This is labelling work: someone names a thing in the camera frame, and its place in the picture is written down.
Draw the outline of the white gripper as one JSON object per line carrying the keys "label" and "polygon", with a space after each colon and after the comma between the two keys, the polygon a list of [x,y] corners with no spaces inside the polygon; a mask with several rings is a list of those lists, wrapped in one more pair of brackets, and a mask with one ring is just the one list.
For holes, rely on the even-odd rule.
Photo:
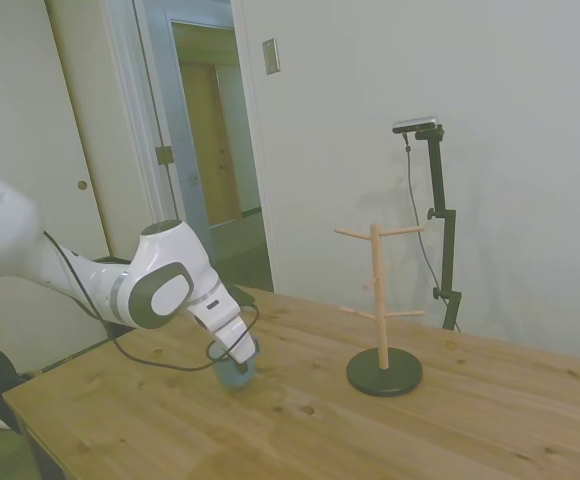
{"label": "white gripper", "polygon": [[254,298],[239,287],[218,287],[189,305],[189,312],[212,337],[207,353],[213,360],[230,358],[241,374],[257,353],[251,326],[242,318],[243,307],[254,307]]}

